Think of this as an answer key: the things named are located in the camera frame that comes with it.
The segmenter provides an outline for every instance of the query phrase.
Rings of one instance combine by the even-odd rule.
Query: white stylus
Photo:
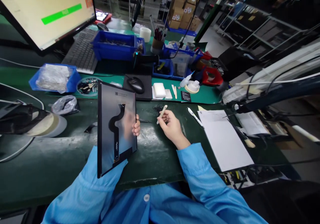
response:
[[[191,114],[191,116],[193,116],[197,120],[197,122],[200,124],[200,126],[204,129],[201,121],[197,118],[197,116],[193,113],[193,111],[191,111],[189,107],[187,109],[188,109],[188,112]]]
[[[163,114],[164,114],[164,111],[167,109],[167,105],[164,105],[164,107],[163,107],[163,109],[162,109],[162,112],[161,112],[161,114],[160,114],[160,118],[162,118],[162,116],[163,116]]]

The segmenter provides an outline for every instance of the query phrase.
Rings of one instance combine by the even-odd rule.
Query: keyboard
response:
[[[90,42],[96,33],[97,31],[89,28],[81,31],[61,63],[76,66],[78,72],[93,74],[98,60]]]

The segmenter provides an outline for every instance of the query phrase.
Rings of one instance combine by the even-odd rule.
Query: red container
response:
[[[203,52],[201,49],[200,49],[200,52],[203,54],[203,56],[201,57],[201,59],[205,59],[205,60],[210,60],[212,58],[211,54],[206,51],[206,52]]]
[[[212,81],[209,81],[209,76],[207,72],[213,74],[215,78]],[[216,68],[206,67],[202,76],[202,83],[207,86],[219,86],[223,82],[223,79],[220,75],[220,72]]]

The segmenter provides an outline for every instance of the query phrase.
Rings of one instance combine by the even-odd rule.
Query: monitor screen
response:
[[[71,35],[96,17],[93,0],[1,0],[1,2],[41,51]]]

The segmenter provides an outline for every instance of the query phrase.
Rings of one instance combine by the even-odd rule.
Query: factory workstation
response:
[[[0,0],[0,224],[317,223],[319,0]]]

